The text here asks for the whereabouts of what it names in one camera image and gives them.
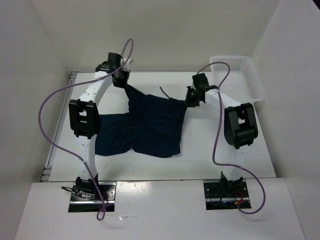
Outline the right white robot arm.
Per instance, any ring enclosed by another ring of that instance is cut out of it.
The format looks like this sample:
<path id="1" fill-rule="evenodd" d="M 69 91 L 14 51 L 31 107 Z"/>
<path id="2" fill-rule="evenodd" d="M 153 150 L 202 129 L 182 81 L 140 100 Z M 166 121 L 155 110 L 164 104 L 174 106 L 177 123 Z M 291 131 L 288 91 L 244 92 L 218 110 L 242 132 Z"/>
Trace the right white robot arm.
<path id="1" fill-rule="evenodd" d="M 204 73 L 192 76 L 185 98 L 187 107 L 198 107 L 200 102 L 213 106 L 221 115 L 217 135 L 223 131 L 230 157 L 216 165 L 222 167 L 219 191 L 230 197 L 242 187 L 246 152 L 258 137 L 255 110 L 251 103 L 241 103 L 222 93 L 218 86 L 209 85 Z"/>

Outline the navy blue shorts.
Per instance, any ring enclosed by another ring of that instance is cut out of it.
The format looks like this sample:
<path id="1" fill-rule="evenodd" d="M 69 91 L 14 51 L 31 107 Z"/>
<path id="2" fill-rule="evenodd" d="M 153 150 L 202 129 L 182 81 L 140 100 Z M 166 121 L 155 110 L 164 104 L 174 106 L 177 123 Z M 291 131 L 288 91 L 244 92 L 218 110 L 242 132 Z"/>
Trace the navy blue shorts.
<path id="1" fill-rule="evenodd" d="M 187 111 L 184 101 L 144 94 L 130 85 L 125 93 L 128 112 L 100 115 L 95 154 L 113 156 L 133 150 L 157 158 L 179 155 Z"/>

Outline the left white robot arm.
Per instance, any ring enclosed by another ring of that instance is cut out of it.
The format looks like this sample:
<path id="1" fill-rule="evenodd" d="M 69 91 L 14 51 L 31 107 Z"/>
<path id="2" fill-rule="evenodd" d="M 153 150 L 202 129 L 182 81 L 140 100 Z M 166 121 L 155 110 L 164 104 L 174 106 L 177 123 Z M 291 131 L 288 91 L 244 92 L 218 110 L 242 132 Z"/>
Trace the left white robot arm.
<path id="1" fill-rule="evenodd" d="M 95 163 L 95 142 L 102 121 L 98 105 L 108 87 L 126 88 L 132 59 L 110 52 L 106 61 L 98 65 L 93 82 L 77 99 L 68 103 L 70 128 L 78 142 L 78 155 L 84 164 L 72 188 L 81 198 L 99 198 L 98 172 Z"/>

